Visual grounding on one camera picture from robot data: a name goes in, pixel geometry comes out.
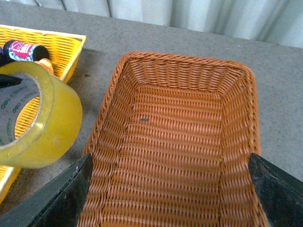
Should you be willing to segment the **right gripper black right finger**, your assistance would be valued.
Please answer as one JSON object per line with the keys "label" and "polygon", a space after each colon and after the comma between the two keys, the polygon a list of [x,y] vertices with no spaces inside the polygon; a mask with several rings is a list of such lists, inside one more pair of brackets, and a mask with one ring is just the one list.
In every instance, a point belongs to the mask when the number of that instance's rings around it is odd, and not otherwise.
{"label": "right gripper black right finger", "polygon": [[256,153],[248,161],[256,194],[272,227],[303,225],[303,183]]}

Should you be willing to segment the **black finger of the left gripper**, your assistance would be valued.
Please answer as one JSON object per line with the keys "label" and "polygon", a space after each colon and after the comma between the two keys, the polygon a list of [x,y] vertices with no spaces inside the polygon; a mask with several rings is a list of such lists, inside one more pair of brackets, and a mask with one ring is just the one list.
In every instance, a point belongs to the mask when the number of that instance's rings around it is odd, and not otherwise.
{"label": "black finger of the left gripper", "polygon": [[15,86],[19,85],[21,83],[22,79],[6,75],[6,74],[0,74],[0,86]]}

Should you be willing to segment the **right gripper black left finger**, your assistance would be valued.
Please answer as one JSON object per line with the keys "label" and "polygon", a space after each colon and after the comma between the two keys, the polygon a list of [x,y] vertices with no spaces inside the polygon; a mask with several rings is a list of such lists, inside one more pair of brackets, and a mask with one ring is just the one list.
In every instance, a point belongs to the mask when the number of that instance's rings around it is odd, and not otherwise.
{"label": "right gripper black left finger", "polygon": [[0,225],[75,227],[87,199],[92,169],[92,156],[85,154],[30,198],[1,216]]}

